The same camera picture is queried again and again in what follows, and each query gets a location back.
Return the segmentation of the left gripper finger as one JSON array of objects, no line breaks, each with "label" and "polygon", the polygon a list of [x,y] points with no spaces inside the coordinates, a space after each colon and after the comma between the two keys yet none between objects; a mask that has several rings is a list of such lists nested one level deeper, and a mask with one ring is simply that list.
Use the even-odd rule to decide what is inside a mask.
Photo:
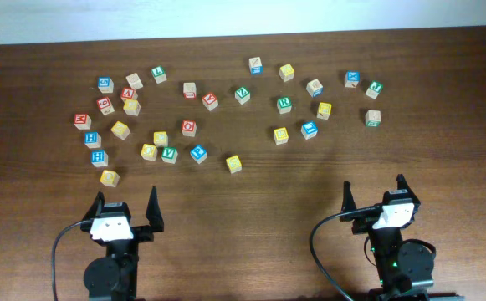
[{"label": "left gripper finger", "polygon": [[92,203],[88,211],[85,213],[83,217],[83,221],[89,221],[97,218],[101,214],[104,204],[105,204],[104,194],[101,191],[99,191],[95,197],[94,202]]},{"label": "left gripper finger", "polygon": [[159,207],[157,189],[155,186],[153,186],[151,189],[151,194],[146,209],[146,219],[148,220],[153,232],[164,231],[164,221],[161,214],[161,209]]}]

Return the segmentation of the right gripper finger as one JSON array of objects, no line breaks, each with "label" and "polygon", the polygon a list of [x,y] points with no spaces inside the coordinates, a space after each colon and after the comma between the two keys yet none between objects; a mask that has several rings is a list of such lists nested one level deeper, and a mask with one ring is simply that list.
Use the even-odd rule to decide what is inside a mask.
[{"label": "right gripper finger", "polygon": [[341,205],[341,213],[353,212],[356,210],[356,203],[351,192],[350,182],[343,182],[343,200]]},{"label": "right gripper finger", "polygon": [[413,193],[412,189],[407,184],[407,181],[406,181],[403,174],[397,175],[396,182],[397,182],[397,188],[399,190],[406,190],[408,196],[413,200],[414,204],[417,204],[417,205],[420,204],[420,201],[418,200],[417,196]]}]

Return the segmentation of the yellow S block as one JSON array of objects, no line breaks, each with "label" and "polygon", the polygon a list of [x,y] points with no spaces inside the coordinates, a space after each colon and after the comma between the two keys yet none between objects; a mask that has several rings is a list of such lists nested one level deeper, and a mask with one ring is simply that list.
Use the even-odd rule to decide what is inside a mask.
[{"label": "yellow S block", "polygon": [[231,174],[242,170],[242,162],[238,155],[228,157],[226,163]]},{"label": "yellow S block", "polygon": [[116,137],[121,140],[125,140],[130,134],[129,126],[121,121],[116,121],[110,130]]}]

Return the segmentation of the green R block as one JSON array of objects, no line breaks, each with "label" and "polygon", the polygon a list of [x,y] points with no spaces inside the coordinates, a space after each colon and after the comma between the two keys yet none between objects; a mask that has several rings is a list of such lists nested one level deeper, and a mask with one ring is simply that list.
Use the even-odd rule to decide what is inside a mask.
[{"label": "green R block", "polygon": [[280,114],[289,113],[292,110],[292,101],[290,97],[282,97],[277,100],[277,108]]}]

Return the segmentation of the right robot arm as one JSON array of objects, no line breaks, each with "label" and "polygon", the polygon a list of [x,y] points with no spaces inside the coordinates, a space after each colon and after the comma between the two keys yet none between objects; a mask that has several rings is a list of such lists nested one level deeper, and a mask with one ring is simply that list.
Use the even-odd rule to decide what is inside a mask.
[{"label": "right robot arm", "polygon": [[380,203],[358,208],[345,181],[340,220],[351,222],[352,233],[366,234],[371,243],[381,287],[370,290],[369,300],[428,300],[436,248],[402,238],[402,230],[415,221],[421,203],[402,174],[396,183],[397,189],[385,192]]}]

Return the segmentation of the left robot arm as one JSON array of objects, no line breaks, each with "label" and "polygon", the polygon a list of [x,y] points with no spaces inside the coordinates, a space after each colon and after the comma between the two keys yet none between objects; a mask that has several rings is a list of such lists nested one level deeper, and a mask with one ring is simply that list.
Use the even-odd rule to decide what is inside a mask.
[{"label": "left robot arm", "polygon": [[156,188],[151,189],[146,219],[146,225],[133,226],[125,202],[107,203],[102,192],[96,195],[80,226],[92,241],[105,248],[105,255],[92,261],[84,271],[89,300],[136,299],[139,245],[153,242],[154,234],[164,231]]}]

